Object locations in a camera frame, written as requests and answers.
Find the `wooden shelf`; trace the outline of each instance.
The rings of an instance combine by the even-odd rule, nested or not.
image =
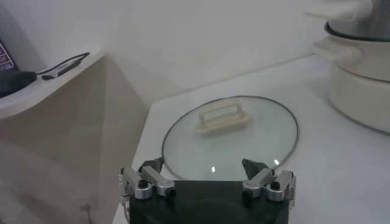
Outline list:
[[[37,78],[37,81],[31,83],[24,89],[0,98],[0,119],[14,116],[32,108],[56,92],[63,85],[67,84],[70,80],[81,74],[104,55],[105,52],[90,55],[85,58],[79,66],[56,79],[45,81],[39,77]]]

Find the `white wall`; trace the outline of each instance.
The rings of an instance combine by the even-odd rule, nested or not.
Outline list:
[[[146,107],[110,57],[37,106],[0,120],[0,220],[110,223]]]
[[[110,49],[140,97],[157,99],[310,54],[321,0],[133,0]]]
[[[4,0],[2,4],[45,65],[107,48],[150,105],[310,54],[313,40],[325,35],[324,22],[304,17],[303,11],[322,1]]]

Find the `black device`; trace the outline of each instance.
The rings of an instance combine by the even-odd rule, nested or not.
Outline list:
[[[244,159],[246,181],[171,181],[162,158],[119,174],[120,202],[131,224],[287,224],[296,178]]]
[[[36,81],[37,73],[5,70],[0,72],[0,97],[15,93]]]

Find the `cooker handle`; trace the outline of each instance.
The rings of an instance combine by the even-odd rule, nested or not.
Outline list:
[[[234,108],[234,110],[228,112],[223,111],[228,108]],[[207,115],[210,115],[211,113],[216,113],[217,115],[207,118]],[[205,134],[219,130],[226,130],[227,128],[246,124],[251,120],[251,118],[252,116],[243,110],[242,105],[237,99],[224,99],[204,106],[200,110],[200,122],[196,125],[196,130],[199,133]]]
[[[305,15],[325,20],[354,21],[368,17],[373,8],[371,0],[328,2],[305,12]]]
[[[352,65],[363,58],[363,53],[358,47],[332,40],[331,37],[314,43],[312,50],[330,62],[344,65]]]

